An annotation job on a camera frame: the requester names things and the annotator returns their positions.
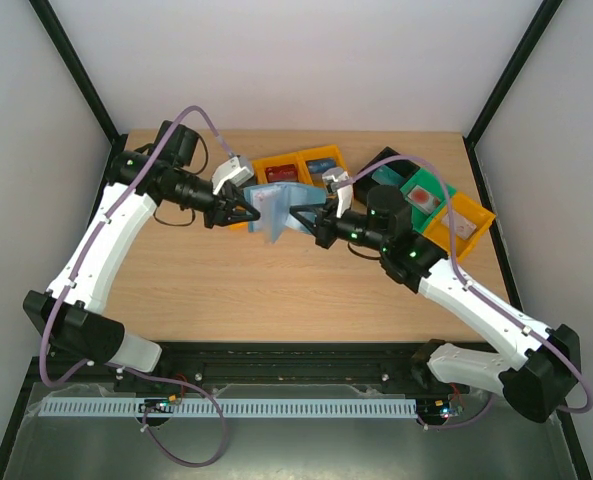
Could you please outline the blue card holder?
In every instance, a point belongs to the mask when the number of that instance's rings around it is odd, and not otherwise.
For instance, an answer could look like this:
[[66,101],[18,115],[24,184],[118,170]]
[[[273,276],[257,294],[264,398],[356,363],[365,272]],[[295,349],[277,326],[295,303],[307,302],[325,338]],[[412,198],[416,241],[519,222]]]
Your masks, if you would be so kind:
[[266,243],[275,243],[286,229],[309,234],[293,217],[290,208],[324,204],[323,189],[301,183],[277,182],[243,189],[245,200],[260,212],[260,219],[248,223],[249,233],[262,233]]

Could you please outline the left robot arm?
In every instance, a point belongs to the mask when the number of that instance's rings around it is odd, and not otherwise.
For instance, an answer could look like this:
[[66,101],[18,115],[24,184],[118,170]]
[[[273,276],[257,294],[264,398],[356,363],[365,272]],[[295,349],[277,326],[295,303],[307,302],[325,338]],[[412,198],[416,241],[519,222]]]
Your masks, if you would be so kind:
[[231,154],[208,180],[188,171],[202,141],[197,132],[165,121],[154,142],[111,160],[100,204],[73,255],[45,291],[31,290],[23,302],[41,334],[41,370],[47,368],[52,347],[85,364],[155,370],[161,346],[103,314],[116,274],[142,227],[163,203],[201,213],[207,228],[260,217],[241,189],[254,175],[246,158]]

